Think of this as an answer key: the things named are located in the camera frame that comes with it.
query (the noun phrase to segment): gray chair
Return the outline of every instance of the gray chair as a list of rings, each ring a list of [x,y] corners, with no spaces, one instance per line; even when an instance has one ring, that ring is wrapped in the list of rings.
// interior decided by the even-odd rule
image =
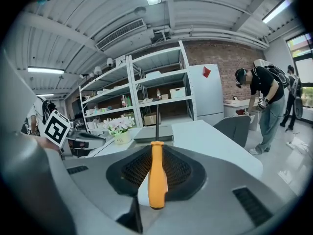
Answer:
[[[246,145],[250,126],[250,117],[247,115],[225,117],[213,127],[241,147]]]

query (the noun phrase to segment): shoe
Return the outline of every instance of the shoe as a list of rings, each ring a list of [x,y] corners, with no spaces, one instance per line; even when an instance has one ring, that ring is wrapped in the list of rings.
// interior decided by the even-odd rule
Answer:
[[[259,155],[259,154],[260,154],[260,153],[258,153],[258,152],[256,151],[255,148],[249,150],[249,153],[252,154],[252,155]]]

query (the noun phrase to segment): yellow handle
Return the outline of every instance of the yellow handle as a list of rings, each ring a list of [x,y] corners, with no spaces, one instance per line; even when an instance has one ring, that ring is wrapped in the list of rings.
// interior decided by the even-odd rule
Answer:
[[[152,208],[165,206],[165,193],[167,192],[166,174],[163,170],[163,146],[164,142],[151,142],[152,165],[148,178],[149,204]]]

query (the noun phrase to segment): ceiling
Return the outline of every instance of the ceiling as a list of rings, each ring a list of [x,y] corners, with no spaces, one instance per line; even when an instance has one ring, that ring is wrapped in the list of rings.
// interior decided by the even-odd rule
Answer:
[[[257,48],[268,47],[268,36],[295,18],[290,8],[268,24],[262,18],[282,0],[51,0],[29,4],[4,43],[9,58],[36,94],[64,98],[82,82],[79,74],[151,46],[156,31],[169,31],[167,41],[225,39]],[[143,6],[144,15],[134,10]],[[145,27],[115,40],[104,51],[95,45],[121,26],[142,18]],[[27,67],[64,69],[60,75],[28,73]]]

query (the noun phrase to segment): refrigerator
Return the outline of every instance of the refrigerator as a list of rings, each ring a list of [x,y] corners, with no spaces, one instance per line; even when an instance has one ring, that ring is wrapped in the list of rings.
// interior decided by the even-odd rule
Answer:
[[[211,72],[206,78],[203,68]],[[198,120],[214,125],[224,118],[224,101],[220,73],[216,64],[193,65],[188,68],[190,89],[194,91]]]

